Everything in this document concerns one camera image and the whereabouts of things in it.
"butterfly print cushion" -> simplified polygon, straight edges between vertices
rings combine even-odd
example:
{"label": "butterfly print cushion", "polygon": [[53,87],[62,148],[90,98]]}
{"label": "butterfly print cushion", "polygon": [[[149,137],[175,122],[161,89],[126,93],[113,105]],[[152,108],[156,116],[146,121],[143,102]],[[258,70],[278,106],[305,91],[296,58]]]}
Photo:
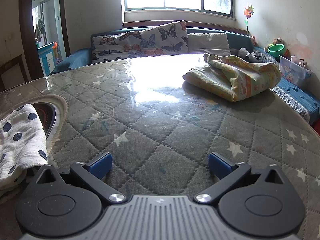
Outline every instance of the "butterfly print cushion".
{"label": "butterfly print cushion", "polygon": [[92,63],[142,57],[141,32],[127,32],[92,38]]}
{"label": "butterfly print cushion", "polygon": [[144,56],[188,54],[186,22],[173,22],[142,31],[140,49]]}

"door frame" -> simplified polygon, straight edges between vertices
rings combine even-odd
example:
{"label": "door frame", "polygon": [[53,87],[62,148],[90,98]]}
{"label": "door frame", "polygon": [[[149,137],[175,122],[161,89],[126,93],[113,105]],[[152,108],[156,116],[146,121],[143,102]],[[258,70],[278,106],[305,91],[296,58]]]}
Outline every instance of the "door frame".
{"label": "door frame", "polygon": [[[63,42],[66,55],[68,57],[70,56],[70,47],[68,42],[64,0],[59,0],[59,4]],[[30,77],[32,80],[42,78],[44,77],[44,74],[35,43],[35,34],[33,29],[32,0],[19,0],[19,22],[23,51]]]}

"silver screw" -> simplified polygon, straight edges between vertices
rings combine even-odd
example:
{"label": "silver screw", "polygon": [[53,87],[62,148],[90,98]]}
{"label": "silver screw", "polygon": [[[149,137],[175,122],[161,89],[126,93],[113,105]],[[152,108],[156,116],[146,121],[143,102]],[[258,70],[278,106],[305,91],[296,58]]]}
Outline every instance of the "silver screw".
{"label": "silver screw", "polygon": [[122,194],[111,194],[109,196],[109,200],[111,200],[112,202],[120,202],[124,200],[124,195]]}
{"label": "silver screw", "polygon": [[209,202],[211,199],[211,196],[208,194],[199,194],[196,196],[196,200],[202,203]]}

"yellow cloth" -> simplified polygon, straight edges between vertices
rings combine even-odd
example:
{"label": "yellow cloth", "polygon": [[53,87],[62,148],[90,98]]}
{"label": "yellow cloth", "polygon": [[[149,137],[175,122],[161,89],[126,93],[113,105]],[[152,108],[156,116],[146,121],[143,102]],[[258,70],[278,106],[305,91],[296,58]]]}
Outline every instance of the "yellow cloth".
{"label": "yellow cloth", "polygon": [[190,69],[183,79],[231,102],[252,97],[281,80],[274,63],[249,63],[236,56],[204,54],[204,58],[207,63]]}

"quilted gray tablecloth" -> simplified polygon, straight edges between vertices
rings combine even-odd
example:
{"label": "quilted gray tablecloth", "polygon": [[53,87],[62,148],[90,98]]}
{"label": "quilted gray tablecloth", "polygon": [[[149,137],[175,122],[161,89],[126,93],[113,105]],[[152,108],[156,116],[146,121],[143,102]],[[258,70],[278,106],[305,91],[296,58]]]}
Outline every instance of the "quilted gray tablecloth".
{"label": "quilted gray tablecloth", "polygon": [[[0,94],[0,105],[7,111],[39,95],[63,96],[69,110],[51,162],[68,167],[111,152],[104,181],[127,196],[192,197],[217,180],[207,167],[212,151],[255,168],[276,163],[306,207],[299,237],[319,238],[318,135],[270,90],[231,103],[185,83],[182,75],[203,63],[202,55],[100,63],[16,87]],[[0,205],[6,239],[19,236],[16,198]]]}

